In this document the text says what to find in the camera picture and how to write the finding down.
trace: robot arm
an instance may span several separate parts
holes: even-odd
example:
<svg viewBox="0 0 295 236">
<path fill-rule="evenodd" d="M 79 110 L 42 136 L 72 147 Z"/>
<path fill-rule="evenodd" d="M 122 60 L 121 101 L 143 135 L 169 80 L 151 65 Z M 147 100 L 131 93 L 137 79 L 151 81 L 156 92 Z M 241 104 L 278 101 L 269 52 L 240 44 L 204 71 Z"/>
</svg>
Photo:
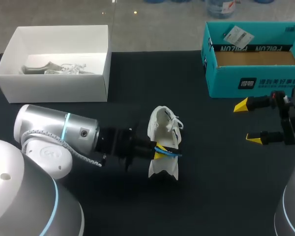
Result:
<svg viewBox="0 0 295 236">
<path fill-rule="evenodd" d="M 253 111 L 263 107 L 278 108 L 283 132 L 248 133 L 246 140 L 262 145 L 283 141 L 286 145 L 294 145 L 295 88 L 292 92 L 292 100 L 289 100 L 283 91 L 273 91 L 270 96 L 246 98 L 235 106 L 234 112 Z"/>
<path fill-rule="evenodd" d="M 54 178 L 67 175 L 72 157 L 95 166 L 106 163 L 106 155 L 125 159 L 125 170 L 135 157 L 152 160 L 159 144 L 136 137 L 136 129 L 99 128 L 95 119 L 34 105 L 23 106 L 14 125 L 14 139 L 40 167 Z M 165 147 L 168 155 L 180 150 Z M 100 161 L 86 157 L 92 151 L 102 154 Z"/>
</svg>

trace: blue strap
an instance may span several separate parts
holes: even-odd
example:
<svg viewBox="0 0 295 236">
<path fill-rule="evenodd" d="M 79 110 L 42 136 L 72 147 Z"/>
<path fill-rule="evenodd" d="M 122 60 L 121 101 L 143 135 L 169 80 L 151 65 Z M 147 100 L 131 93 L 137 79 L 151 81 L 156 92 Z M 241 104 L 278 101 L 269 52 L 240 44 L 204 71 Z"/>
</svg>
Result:
<svg viewBox="0 0 295 236">
<path fill-rule="evenodd" d="M 173 156 L 173 157 L 182 156 L 181 154 L 175 154 L 175 153 L 172 153 L 172 152 L 164 151 L 164 150 L 162 150 L 162 149 L 160 149 L 158 147 L 154 147 L 154 149 L 155 149 L 156 152 L 167 155 L 167 156 Z"/>
</svg>

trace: white shoebox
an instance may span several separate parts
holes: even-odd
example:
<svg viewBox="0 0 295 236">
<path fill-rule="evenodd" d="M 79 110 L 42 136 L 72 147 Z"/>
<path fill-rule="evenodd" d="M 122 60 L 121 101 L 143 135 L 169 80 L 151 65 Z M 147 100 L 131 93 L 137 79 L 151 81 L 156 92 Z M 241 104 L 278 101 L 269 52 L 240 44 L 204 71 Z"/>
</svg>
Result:
<svg viewBox="0 0 295 236">
<path fill-rule="evenodd" d="M 22 75 L 22 65 L 86 64 L 94 75 Z M 107 101 L 111 46 L 108 26 L 17 27 L 0 61 L 9 103 Z"/>
</svg>

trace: teal box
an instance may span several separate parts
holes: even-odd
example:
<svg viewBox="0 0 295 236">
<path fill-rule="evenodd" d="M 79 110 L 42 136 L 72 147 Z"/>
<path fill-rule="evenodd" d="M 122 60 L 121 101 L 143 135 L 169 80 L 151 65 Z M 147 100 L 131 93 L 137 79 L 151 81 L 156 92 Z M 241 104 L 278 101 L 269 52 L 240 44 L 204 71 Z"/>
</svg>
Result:
<svg viewBox="0 0 295 236">
<path fill-rule="evenodd" d="M 234 26 L 254 36 L 240 49 L 224 40 Z M 208 91 L 213 98 L 269 95 L 283 90 L 291 96 L 295 88 L 295 64 L 291 65 L 218 65 L 217 56 L 263 56 L 291 54 L 295 62 L 295 22 L 207 22 L 201 51 Z"/>
</svg>

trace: shoelace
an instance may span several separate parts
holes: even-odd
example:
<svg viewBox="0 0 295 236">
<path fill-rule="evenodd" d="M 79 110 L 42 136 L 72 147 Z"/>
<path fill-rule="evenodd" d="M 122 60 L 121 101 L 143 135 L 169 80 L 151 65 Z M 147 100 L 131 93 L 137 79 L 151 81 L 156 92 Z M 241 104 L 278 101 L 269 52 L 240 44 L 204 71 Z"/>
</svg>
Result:
<svg viewBox="0 0 295 236">
<path fill-rule="evenodd" d="M 61 69 L 62 74 L 73 74 L 78 75 L 80 71 L 83 71 L 86 67 L 86 64 L 62 64 L 61 66 L 69 65 L 69 67 Z"/>
<path fill-rule="evenodd" d="M 181 126 L 178 125 L 179 129 L 183 129 L 183 123 L 178 119 L 179 117 L 175 116 L 172 119 L 172 124 L 169 126 L 169 131 L 171 131 L 173 129 L 173 126 L 175 124 L 175 121 L 177 121 L 178 124 L 180 124 Z"/>
</svg>

